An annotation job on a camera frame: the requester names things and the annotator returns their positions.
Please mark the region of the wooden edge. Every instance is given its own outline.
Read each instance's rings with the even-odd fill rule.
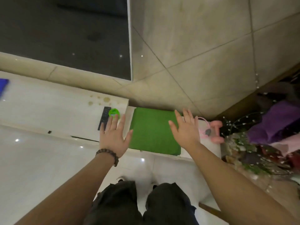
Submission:
[[[203,210],[209,212],[212,215],[215,215],[216,217],[224,220],[225,222],[228,223],[227,219],[225,218],[225,216],[223,215],[223,213],[215,208],[212,208],[210,206],[207,206],[205,204],[202,204],[199,202],[199,207],[202,208]]]
[[[214,120],[222,120],[223,117],[226,117],[227,120],[235,121],[238,118],[245,116],[253,111],[259,111],[260,107],[256,103],[256,94],[258,90],[261,90],[264,87],[269,86],[272,83],[278,82],[283,78],[290,76],[297,72],[300,69],[300,63],[296,64],[291,69],[287,70],[280,76],[276,77],[275,79],[271,80],[269,83],[265,84],[264,86],[260,87],[260,89],[255,90],[253,93],[248,95],[247,97],[243,98],[241,101],[237,102],[224,112],[220,113]]]

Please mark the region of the forearm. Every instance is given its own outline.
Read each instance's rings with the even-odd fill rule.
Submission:
[[[202,144],[187,149],[230,224],[293,224],[292,215]]]
[[[98,154],[61,187],[20,219],[17,225],[82,224],[114,158]]]

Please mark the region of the green cloth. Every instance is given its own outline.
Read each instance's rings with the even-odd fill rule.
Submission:
[[[178,127],[173,111],[136,108],[130,125],[133,136],[129,147],[141,151],[180,155],[181,147],[173,137],[169,120]]]

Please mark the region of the purple fabric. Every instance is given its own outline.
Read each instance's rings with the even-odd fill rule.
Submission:
[[[300,118],[300,107],[283,100],[274,104],[262,117],[261,123],[252,126],[247,136],[250,143],[270,144],[283,140],[280,131]]]
[[[9,80],[8,79],[2,79],[0,78],[0,98],[1,98],[1,95],[6,87],[6,85],[9,83]]]

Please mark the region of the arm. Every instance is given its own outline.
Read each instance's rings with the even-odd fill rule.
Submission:
[[[114,151],[120,158],[128,149],[132,131],[122,137],[125,115],[117,129],[118,116],[109,118],[106,131],[100,127],[100,149]],[[95,158],[39,203],[16,225],[82,224],[91,203],[110,168],[114,158],[108,153],[99,153]]]
[[[169,121],[173,136],[195,161],[230,224],[296,224],[282,205],[200,143],[197,117],[185,109],[185,121],[175,114],[179,128]]]

